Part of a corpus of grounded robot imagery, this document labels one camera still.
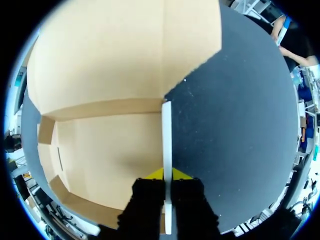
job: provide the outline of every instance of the dark gray surface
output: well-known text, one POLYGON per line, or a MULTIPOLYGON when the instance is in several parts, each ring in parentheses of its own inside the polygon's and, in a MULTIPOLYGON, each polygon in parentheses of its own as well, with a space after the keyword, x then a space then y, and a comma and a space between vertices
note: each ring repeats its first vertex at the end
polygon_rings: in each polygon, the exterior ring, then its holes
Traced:
MULTIPOLYGON (((203 181, 223 232, 282 192, 296 152, 298 114, 289 70, 274 42, 254 22, 220 8, 222 50, 166 98, 172 101, 173 166, 203 181)), ((32 176, 58 203, 39 161, 39 121, 26 96, 25 157, 32 176)), ((176 232, 173 225, 173 234, 161 239, 176 239, 176 232)))

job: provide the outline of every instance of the cardboard panel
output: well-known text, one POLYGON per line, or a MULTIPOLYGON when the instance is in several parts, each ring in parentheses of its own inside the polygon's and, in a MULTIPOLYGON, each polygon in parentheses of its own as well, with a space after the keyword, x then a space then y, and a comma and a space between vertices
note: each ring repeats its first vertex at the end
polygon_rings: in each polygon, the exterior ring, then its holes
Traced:
POLYGON ((218 0, 165 0, 162 94, 222 47, 218 0))
POLYGON ((123 210, 131 187, 162 167, 161 114, 129 114, 58 122, 58 142, 69 190, 123 210))
POLYGON ((67 1, 41 27, 28 63, 30 99, 45 115, 162 98, 220 48, 218 0, 67 1))
MULTIPOLYGON (((118 227, 118 216, 123 212, 122 210, 95 204, 68 192, 59 176, 56 176, 50 182, 50 187, 56 193, 61 203, 72 211, 79 213, 85 218, 94 220, 98 224, 114 229, 118 227)), ((162 214, 160 220, 160 233, 162 234, 165 233, 164 220, 165 217, 162 214)))
POLYGON ((52 120, 51 118, 46 116, 42 116, 38 130, 38 142, 41 144, 51 144, 54 127, 55 120, 52 120))
POLYGON ((137 98, 91 102, 59 109, 47 114, 47 116, 56 121, 68 121, 111 115, 159 113, 161 112, 163 102, 163 98, 137 98))

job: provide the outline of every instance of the person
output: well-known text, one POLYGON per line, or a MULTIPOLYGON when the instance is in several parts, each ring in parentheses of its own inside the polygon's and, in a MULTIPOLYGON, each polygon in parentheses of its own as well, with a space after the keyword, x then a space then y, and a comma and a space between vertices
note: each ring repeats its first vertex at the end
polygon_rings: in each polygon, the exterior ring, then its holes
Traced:
MULTIPOLYGON (((260 19, 246 15, 247 18, 263 28, 272 39, 277 42, 279 33, 285 23, 286 16, 282 15, 274 21, 273 27, 260 19)), ((284 56, 289 71, 296 66, 320 68, 315 52, 304 32, 295 24, 290 23, 289 29, 284 35, 279 50, 284 56)))
POLYGON ((8 130, 4 134, 3 145, 4 145, 4 149, 8 153, 13 153, 14 151, 20 149, 22 147, 20 134, 11 135, 10 131, 8 130))

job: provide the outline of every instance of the person's arm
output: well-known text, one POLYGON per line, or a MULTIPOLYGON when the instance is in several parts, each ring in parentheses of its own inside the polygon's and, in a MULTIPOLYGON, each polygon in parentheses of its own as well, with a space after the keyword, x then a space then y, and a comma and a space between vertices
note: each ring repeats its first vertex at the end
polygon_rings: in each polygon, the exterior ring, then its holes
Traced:
POLYGON ((308 56, 306 58, 299 56, 297 54, 294 54, 293 52, 285 49, 284 47, 279 47, 281 53, 283 56, 288 57, 294 61, 296 61, 299 65, 302 67, 310 67, 318 64, 316 56, 308 56))
POLYGON ((273 29, 270 34, 274 41, 278 40, 278 35, 280 33, 280 30, 284 26, 285 20, 286 20, 286 16, 282 15, 274 21, 273 29))

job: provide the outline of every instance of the cardboard flap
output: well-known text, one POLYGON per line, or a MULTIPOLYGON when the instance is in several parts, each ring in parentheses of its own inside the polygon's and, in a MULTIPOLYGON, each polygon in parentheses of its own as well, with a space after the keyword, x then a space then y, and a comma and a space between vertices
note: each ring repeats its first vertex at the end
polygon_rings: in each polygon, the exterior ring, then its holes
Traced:
POLYGON ((41 144, 50 145, 54 133, 55 120, 42 116, 39 130, 38 130, 38 142, 41 144))
MULTIPOLYGON (((49 185, 56 197, 68 209, 109 228, 118 227, 118 216, 123 212, 122 210, 102 206, 68 192, 59 176, 53 178, 49 185)), ((164 219, 164 214, 161 214, 160 233, 162 234, 165 233, 164 219)))
POLYGON ((221 49, 218 0, 66 1, 28 62, 42 115, 73 106, 162 98, 221 49))
POLYGON ((61 203, 66 202, 69 196, 72 195, 72 193, 68 191, 64 183, 61 181, 61 178, 59 177, 59 175, 55 176, 49 182, 49 185, 61 203))
POLYGON ((119 99, 91 102, 71 106, 48 113, 46 116, 56 121, 123 114, 148 114, 161 112, 163 98, 119 99))

